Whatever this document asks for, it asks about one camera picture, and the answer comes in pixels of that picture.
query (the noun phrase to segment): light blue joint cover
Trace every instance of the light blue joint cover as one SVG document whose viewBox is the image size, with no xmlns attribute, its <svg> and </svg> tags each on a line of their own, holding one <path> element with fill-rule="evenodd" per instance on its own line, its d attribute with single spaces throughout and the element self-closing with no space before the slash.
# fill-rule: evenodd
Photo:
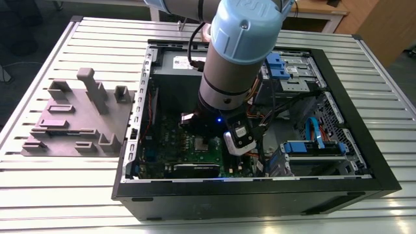
<svg viewBox="0 0 416 234">
<path fill-rule="evenodd" d="M 283 14 L 272 0 L 222 0 L 211 26 L 211 43 L 222 57 L 248 65 L 272 51 Z"/>
<path fill-rule="evenodd" d="M 290 0 L 290 3 L 284 7 L 284 10 L 283 10 L 284 19 L 287 18 L 288 13 L 291 12 L 294 3 L 295 3 L 295 0 Z"/>
<path fill-rule="evenodd" d="M 167 5 L 164 4 L 164 0 L 144 0 L 144 2 L 148 6 L 155 7 L 158 10 L 171 13 Z"/>
</svg>

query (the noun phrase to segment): white label sticker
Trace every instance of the white label sticker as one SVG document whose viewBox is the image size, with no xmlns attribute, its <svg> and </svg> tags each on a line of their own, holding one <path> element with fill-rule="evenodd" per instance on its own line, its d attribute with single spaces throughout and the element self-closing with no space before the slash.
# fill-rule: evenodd
<svg viewBox="0 0 416 234">
<path fill-rule="evenodd" d="M 260 163 L 260 161 L 258 161 L 258 164 L 256 164 L 259 170 L 263 172 L 263 164 Z"/>
<path fill-rule="evenodd" d="M 286 70 L 287 72 L 298 72 L 296 67 L 287 67 Z"/>
<path fill-rule="evenodd" d="M 192 60 L 206 62 L 206 57 L 192 57 Z M 175 56 L 172 66 L 174 66 L 174 69 L 188 69 L 188 70 L 192 69 L 187 56 Z"/>
</svg>

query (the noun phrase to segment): aluminum table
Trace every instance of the aluminum table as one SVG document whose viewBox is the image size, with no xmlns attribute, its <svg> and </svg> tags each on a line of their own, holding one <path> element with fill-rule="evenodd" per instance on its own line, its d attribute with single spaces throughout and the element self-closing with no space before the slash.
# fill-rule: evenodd
<svg viewBox="0 0 416 234">
<path fill-rule="evenodd" d="M 366 43 L 351 35 L 283 31 L 278 46 L 326 51 L 403 190 L 328 215 L 139 222 L 111 200 L 118 158 L 24 157 L 22 145 L 55 79 L 82 88 L 80 67 L 107 89 L 138 90 L 148 39 L 188 40 L 176 23 L 74 17 L 0 133 L 0 232 L 414 233 L 416 110 Z"/>
</svg>

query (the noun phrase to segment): floor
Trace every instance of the floor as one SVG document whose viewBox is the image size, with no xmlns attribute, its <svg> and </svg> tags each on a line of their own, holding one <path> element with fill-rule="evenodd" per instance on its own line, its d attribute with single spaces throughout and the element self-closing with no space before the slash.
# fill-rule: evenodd
<svg viewBox="0 0 416 234">
<path fill-rule="evenodd" d="M 43 63 L 47 59 L 55 43 L 68 25 L 74 15 L 88 17 L 103 17 L 130 20 L 150 20 L 151 14 L 147 7 L 130 7 L 115 5 L 96 5 L 87 3 L 66 2 L 63 10 L 56 11 L 51 1 L 36 1 L 44 23 L 31 28 L 36 38 L 39 49 L 36 53 L 26 57 L 14 56 L 0 44 L 0 64 L 7 65 L 22 61 Z M 6 9 L 4 2 L 0 2 L 0 14 Z M 164 21 L 178 22 L 179 18 L 162 14 Z M 388 72 L 398 82 L 404 93 L 416 105 L 416 59 L 402 54 L 398 61 L 388 68 Z M 0 82 L 0 129 L 12 114 L 16 105 L 26 93 L 26 90 L 38 74 L 40 64 L 20 63 L 6 68 L 15 81 L 11 84 Z"/>
</svg>

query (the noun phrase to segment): motherboard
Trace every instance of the motherboard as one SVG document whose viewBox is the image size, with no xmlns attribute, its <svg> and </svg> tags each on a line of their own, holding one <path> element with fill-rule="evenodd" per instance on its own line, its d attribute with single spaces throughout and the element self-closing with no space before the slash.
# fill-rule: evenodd
<svg viewBox="0 0 416 234">
<path fill-rule="evenodd" d="M 224 140 L 204 140 L 179 126 L 179 115 L 164 115 L 154 143 L 143 147 L 142 178 L 252 177 L 250 156 L 228 154 Z"/>
</svg>

